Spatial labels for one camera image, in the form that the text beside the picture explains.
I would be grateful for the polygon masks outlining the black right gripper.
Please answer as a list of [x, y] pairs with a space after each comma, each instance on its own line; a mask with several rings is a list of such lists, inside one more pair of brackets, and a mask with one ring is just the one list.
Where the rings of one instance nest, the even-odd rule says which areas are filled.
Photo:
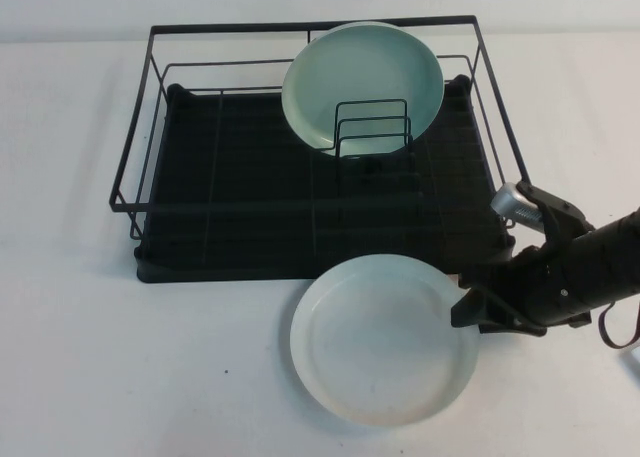
[[459, 286], [468, 290], [451, 308], [451, 326], [543, 336], [549, 327], [589, 325], [591, 312], [571, 300], [552, 258], [540, 248], [527, 248], [508, 260], [464, 268]]

